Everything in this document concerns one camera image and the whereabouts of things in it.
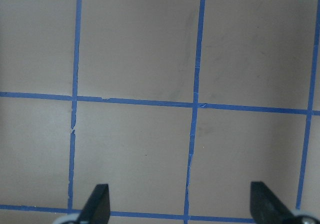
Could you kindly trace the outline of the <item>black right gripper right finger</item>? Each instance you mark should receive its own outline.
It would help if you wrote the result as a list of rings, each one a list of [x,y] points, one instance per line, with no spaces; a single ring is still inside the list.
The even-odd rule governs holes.
[[[262,181],[250,183],[250,214],[256,224],[295,224],[296,217]]]

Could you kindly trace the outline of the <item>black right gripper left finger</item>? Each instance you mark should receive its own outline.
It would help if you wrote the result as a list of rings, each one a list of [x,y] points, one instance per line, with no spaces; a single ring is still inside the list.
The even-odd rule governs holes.
[[[107,224],[111,216],[108,184],[97,184],[77,217],[76,224]]]

